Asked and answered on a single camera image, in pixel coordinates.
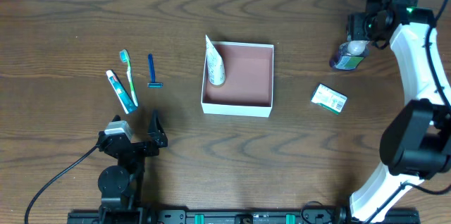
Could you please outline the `purple soap pump bottle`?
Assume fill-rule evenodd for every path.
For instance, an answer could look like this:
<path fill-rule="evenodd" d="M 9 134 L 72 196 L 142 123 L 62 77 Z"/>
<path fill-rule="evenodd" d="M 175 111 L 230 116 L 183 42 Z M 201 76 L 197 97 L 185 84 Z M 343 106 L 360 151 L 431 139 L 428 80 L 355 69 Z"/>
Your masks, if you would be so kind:
<path fill-rule="evenodd" d="M 350 41 L 341 44 L 329 61 L 330 67 L 336 70 L 355 70 L 369 55 L 368 43 L 369 41 Z"/>

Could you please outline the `white lotion tube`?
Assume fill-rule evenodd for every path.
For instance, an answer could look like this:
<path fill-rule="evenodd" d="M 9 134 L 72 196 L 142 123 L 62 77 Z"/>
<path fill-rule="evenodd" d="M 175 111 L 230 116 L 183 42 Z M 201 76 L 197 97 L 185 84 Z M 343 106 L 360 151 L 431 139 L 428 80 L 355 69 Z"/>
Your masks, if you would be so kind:
<path fill-rule="evenodd" d="M 207 35 L 205 36 L 205 41 L 209 82 L 214 86 L 221 86 L 226 81 L 223 59 Z"/>

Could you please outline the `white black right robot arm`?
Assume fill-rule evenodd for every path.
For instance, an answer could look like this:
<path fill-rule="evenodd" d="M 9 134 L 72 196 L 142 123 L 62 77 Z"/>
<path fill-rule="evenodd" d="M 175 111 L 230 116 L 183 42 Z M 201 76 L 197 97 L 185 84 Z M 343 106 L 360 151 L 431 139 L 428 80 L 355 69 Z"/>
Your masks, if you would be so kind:
<path fill-rule="evenodd" d="M 384 221 L 409 189 L 450 170 L 450 84 L 436 44 L 440 15 L 417 0 L 365 1 L 366 10 L 348 18 L 347 38 L 390 47 L 405 106 L 381 137 L 381 162 L 350 196 L 348 223 Z"/>

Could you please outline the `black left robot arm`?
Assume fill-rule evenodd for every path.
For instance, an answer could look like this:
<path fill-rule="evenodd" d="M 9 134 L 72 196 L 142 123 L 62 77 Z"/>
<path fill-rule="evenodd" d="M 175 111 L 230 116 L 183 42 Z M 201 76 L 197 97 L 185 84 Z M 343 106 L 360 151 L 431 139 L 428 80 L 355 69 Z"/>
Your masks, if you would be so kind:
<path fill-rule="evenodd" d="M 96 143 L 103 152 L 118 162 L 109 166 L 98 179 L 101 207 L 108 210 L 131 210 L 140 205 L 145 159 L 159 155 L 159 149 L 168 146 L 168 138 L 153 111 L 147 131 L 148 140 L 131 142 L 133 131 L 128 122 L 115 116 Z"/>

